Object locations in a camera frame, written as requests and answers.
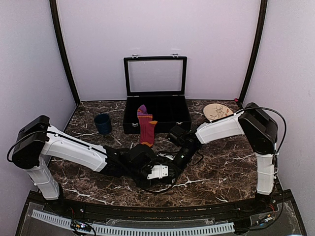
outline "dark blue cup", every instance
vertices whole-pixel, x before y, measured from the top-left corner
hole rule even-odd
[[[100,134],[109,134],[112,132],[112,122],[110,116],[106,113],[94,117],[95,126]]]

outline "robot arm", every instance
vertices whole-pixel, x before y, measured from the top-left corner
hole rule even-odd
[[[48,117],[39,116],[20,130],[12,162],[28,173],[47,200],[57,200],[61,189],[43,155],[59,157],[108,176],[129,175],[139,186],[150,186],[155,178],[174,177],[168,166],[154,164],[156,155],[146,145],[130,150],[93,145],[61,132],[49,124]]]
[[[174,158],[174,164],[184,169],[192,156],[203,144],[211,141],[246,135],[257,157],[257,193],[269,195],[273,190],[275,171],[275,150],[277,146],[277,123],[255,103],[250,103],[245,110],[234,113],[210,123],[203,123],[194,133],[174,127],[168,139],[182,146]]]
[[[251,103],[247,107],[258,107]],[[173,160],[157,157],[146,145],[132,149],[114,149],[76,139],[49,124],[40,116],[20,130],[12,162],[26,170],[47,200],[60,196],[60,186],[53,179],[42,155],[59,157],[86,166],[108,176],[131,176],[137,186],[151,186],[151,180],[173,183],[203,144],[234,135],[245,134],[257,157],[257,192],[269,195],[275,174],[275,149],[278,127],[264,111],[241,111],[204,123],[194,131],[178,126],[171,129],[169,140],[182,148]]]

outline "round wooden board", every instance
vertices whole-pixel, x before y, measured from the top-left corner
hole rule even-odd
[[[227,106],[213,103],[204,107],[203,114],[208,120],[220,119],[233,114]]]

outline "open black box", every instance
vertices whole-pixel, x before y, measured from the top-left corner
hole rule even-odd
[[[124,58],[127,103],[125,134],[139,134],[137,109],[144,104],[157,121],[155,133],[175,125],[189,130],[191,119],[185,99],[187,57]]]

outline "white bracket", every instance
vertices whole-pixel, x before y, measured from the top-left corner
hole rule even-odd
[[[156,165],[153,166],[151,174],[148,175],[148,179],[163,178],[168,176],[168,166]]]

